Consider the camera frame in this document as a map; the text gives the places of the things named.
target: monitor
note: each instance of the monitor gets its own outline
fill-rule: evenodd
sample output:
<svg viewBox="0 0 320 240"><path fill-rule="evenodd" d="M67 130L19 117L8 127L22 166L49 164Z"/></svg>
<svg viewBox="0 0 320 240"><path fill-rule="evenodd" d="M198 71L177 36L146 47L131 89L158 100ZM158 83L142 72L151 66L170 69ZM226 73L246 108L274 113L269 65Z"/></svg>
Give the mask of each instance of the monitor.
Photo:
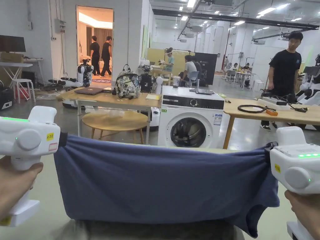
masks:
<svg viewBox="0 0 320 240"><path fill-rule="evenodd" d="M0 35L0 52L25 52L23 37Z"/></svg>

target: doorway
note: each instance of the doorway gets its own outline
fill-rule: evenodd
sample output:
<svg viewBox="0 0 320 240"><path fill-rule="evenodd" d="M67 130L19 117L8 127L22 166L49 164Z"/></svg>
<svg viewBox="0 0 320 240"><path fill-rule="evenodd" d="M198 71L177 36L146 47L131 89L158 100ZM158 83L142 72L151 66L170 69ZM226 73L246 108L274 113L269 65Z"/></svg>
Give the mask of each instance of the doorway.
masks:
<svg viewBox="0 0 320 240"><path fill-rule="evenodd" d="M109 37L113 39L113 24L113 9L77 7L78 64L82 64L83 59L90 59L88 63L94 66L94 72L96 73L95 76L92 76L93 87L105 88L107 85L111 85L112 75L109 75L109 73L112 73L113 41L109 40L107 42L107 39ZM96 36L97 43L91 45L93 36Z"/></svg>

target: washing machine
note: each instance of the washing machine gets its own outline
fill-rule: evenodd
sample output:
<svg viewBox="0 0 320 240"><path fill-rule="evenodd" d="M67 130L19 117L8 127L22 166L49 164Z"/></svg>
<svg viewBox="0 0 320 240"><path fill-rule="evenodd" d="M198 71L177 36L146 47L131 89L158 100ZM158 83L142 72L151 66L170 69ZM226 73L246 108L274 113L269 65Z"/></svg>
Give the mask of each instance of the washing machine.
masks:
<svg viewBox="0 0 320 240"><path fill-rule="evenodd" d="M163 86L158 145L217 148L224 99Z"/></svg>

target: round wooden stool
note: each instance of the round wooden stool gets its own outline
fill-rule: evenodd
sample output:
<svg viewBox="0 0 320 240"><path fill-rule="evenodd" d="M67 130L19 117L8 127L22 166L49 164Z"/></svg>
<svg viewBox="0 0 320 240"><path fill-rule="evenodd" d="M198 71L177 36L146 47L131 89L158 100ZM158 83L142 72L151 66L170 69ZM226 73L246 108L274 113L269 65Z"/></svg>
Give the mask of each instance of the round wooden stool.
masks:
<svg viewBox="0 0 320 240"><path fill-rule="evenodd" d="M88 113L82 118L82 122L92 128L91 138L94 130L99 129L102 137L110 136L122 131L133 131L133 141L135 142L135 131L140 130L141 143L143 142L142 128L147 125L148 117L134 111L124 111L123 116L111 116L110 114ZM111 134L102 136L103 131L111 131Z"/></svg>

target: sneaker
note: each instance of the sneaker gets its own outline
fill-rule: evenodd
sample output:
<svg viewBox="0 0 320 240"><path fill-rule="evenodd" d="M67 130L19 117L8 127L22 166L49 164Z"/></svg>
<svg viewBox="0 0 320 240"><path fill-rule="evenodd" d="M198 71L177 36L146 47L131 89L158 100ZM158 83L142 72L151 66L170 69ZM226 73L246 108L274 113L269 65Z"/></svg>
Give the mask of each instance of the sneaker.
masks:
<svg viewBox="0 0 320 240"><path fill-rule="evenodd" d="M278 125L275 122L272 122L272 126L274 126L275 129L278 128Z"/></svg>
<svg viewBox="0 0 320 240"><path fill-rule="evenodd" d="M266 126L266 125L260 125L261 128L263 128L264 130L266 131L271 131L270 127L269 126Z"/></svg>

